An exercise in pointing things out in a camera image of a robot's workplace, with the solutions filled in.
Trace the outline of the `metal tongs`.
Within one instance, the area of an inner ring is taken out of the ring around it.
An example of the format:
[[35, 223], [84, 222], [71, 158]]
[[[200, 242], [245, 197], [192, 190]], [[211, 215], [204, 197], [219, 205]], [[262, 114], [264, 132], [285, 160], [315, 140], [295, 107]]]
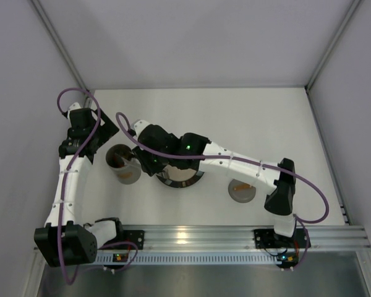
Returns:
[[122, 158], [120, 155], [117, 154], [117, 152], [115, 152], [113, 156], [114, 164], [116, 165], [117, 168], [125, 166], [133, 158], [135, 158], [133, 153], [132, 153], [132, 158], [130, 159]]

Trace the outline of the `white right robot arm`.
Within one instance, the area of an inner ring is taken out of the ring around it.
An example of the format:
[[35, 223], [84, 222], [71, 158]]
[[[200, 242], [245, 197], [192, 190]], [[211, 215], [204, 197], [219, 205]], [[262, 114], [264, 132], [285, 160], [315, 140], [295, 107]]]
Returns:
[[296, 228], [293, 197], [295, 166], [290, 159], [264, 163], [234, 153], [209, 138], [194, 133], [176, 137], [161, 126], [144, 120], [134, 122], [129, 132], [136, 144], [132, 152], [149, 176], [167, 177], [168, 168], [225, 175], [262, 191], [263, 207], [273, 218], [278, 235], [292, 237]]

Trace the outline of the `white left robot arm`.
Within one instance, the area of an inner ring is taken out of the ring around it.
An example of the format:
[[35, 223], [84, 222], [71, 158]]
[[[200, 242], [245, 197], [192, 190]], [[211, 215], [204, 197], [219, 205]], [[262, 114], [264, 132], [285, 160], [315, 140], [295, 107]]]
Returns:
[[118, 218], [82, 223], [82, 205], [88, 173], [98, 149], [118, 132], [104, 112], [74, 103], [64, 113], [70, 122], [59, 146], [59, 178], [45, 225], [37, 228], [34, 241], [50, 267], [91, 264], [97, 251], [124, 229]]

